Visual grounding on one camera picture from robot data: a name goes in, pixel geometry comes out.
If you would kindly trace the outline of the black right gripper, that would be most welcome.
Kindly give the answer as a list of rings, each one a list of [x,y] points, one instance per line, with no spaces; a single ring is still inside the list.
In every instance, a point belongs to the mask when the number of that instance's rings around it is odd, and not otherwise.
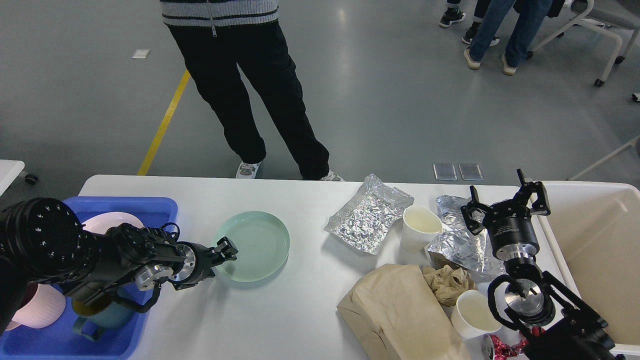
[[[520,187],[512,199],[487,205],[479,201],[475,186],[470,186],[470,200],[461,207],[467,230],[478,236],[486,228],[493,256],[501,261],[534,258],[540,246],[531,217],[551,214],[544,184],[526,180],[520,168],[516,173]],[[484,218],[478,220],[476,214]]]

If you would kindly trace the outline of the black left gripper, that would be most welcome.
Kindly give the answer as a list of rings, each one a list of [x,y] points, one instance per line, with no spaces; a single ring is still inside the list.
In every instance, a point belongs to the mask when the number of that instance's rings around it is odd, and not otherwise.
[[[202,280],[214,278],[213,265],[237,260],[238,248],[226,236],[211,248],[199,243],[178,242],[185,253],[182,269],[170,279],[176,291],[190,289]]]

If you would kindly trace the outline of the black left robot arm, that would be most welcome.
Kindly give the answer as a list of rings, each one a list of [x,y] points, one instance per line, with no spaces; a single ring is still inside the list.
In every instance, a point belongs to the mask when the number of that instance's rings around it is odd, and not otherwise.
[[[2,210],[1,330],[18,312],[29,284],[57,284],[85,305],[107,297],[148,312],[162,286],[190,289],[214,278],[213,268],[237,259],[227,237],[213,247],[179,240],[180,231],[122,223],[105,234],[85,230],[75,212],[54,198],[33,198]]]

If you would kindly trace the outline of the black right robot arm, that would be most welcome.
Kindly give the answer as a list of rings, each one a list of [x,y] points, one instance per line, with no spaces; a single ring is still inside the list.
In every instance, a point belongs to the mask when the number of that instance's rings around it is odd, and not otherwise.
[[[532,219],[551,213],[546,187],[516,172],[520,187],[512,198],[488,205],[471,186],[470,200],[461,207],[467,230],[473,235],[486,230],[493,256],[505,268],[489,284],[490,313],[524,336],[522,351],[530,360],[624,360],[624,354],[612,352],[608,322],[537,265],[540,245]]]

